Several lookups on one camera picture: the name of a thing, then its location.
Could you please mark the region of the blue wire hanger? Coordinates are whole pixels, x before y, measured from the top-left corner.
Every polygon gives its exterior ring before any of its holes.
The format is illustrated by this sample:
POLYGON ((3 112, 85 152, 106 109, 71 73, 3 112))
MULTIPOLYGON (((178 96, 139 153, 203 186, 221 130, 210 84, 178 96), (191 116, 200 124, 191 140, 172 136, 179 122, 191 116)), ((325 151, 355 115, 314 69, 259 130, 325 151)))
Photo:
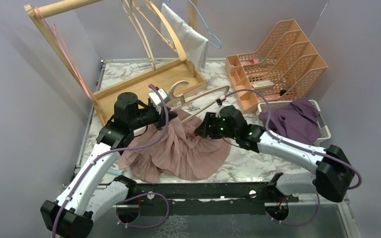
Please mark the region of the blue wire hanger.
POLYGON ((222 45, 222 42, 221 40, 214 34, 210 31, 210 28, 209 28, 209 25, 207 24, 207 22, 205 21, 204 17, 202 16, 202 14, 200 13, 198 7, 197 7, 197 1, 196 0, 189 0, 188 1, 188 16, 190 16, 190 19, 186 22, 186 24, 193 30, 197 31, 197 27, 198 27, 198 18, 201 19, 201 21, 203 22, 206 30, 207 30, 207 33, 214 37, 215 40, 218 42, 218 45, 213 43, 212 41, 208 41, 209 44, 211 44, 212 46, 214 46, 215 48, 217 49, 222 49, 223 45, 222 45))

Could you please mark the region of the white skirt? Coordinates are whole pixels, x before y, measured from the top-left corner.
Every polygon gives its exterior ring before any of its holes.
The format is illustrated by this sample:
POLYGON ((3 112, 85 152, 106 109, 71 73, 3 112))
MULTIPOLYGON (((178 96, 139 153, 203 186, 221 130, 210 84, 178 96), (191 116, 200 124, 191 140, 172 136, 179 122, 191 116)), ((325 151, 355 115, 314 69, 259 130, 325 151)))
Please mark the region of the white skirt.
POLYGON ((206 66, 208 54, 208 39, 190 27, 180 16, 178 16, 165 3, 162 3, 161 13, 176 33, 182 47, 196 71, 206 66))

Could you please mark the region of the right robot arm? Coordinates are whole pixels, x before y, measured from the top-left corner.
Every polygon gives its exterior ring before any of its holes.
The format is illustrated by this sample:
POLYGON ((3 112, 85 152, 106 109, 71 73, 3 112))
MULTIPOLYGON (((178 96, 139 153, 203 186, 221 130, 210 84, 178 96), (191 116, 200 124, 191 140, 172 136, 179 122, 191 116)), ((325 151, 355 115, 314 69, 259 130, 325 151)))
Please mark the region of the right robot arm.
POLYGON ((267 187, 266 195, 274 202, 295 193, 317 193, 329 201, 341 202, 355 175, 340 147, 316 147, 284 138, 247 123, 234 106, 207 112, 194 132, 203 138, 234 139, 242 149, 276 156, 306 169, 306 173, 282 175, 267 187))

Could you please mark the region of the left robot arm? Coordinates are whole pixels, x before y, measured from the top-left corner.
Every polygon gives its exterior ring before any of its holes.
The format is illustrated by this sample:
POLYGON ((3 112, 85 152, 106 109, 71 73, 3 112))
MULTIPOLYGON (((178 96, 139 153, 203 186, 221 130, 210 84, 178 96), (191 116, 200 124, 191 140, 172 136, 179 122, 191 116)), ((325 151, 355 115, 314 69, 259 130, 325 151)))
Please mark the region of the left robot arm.
POLYGON ((121 93, 115 103, 118 111, 100 130, 86 164, 55 199, 46 200, 40 212, 52 237, 86 238, 94 222, 119 202, 131 203, 136 190, 120 181, 113 181, 100 192, 95 192, 102 178, 125 151, 151 147, 165 137, 169 121, 177 116, 169 111, 169 95, 163 89, 149 86, 149 104, 138 108, 139 100, 132 92, 121 93), (131 147, 134 131, 155 124, 162 134, 153 142, 131 147))

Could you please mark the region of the pink skirt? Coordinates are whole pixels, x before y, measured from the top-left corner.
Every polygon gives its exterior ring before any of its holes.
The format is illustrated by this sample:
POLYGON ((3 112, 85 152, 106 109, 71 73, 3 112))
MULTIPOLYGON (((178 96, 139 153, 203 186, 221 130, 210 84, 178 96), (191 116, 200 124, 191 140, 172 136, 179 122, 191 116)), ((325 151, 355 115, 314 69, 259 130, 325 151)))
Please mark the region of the pink skirt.
POLYGON ((197 117, 182 123, 189 113, 178 110, 170 120, 166 135, 150 125, 141 130, 130 147, 118 159, 119 169, 130 168, 131 173, 145 182, 159 182, 163 173, 184 180, 204 180, 224 164, 231 145, 223 139, 202 138, 194 130, 202 123, 197 117))

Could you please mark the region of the purple garment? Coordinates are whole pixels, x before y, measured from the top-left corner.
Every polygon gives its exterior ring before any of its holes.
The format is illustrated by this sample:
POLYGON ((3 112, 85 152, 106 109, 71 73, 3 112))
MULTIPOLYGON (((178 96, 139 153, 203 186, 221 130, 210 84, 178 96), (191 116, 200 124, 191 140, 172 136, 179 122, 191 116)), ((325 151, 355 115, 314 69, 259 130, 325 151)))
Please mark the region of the purple garment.
POLYGON ((321 137, 319 109, 306 98, 288 102, 270 102, 271 115, 268 128, 288 139, 314 145, 321 137))

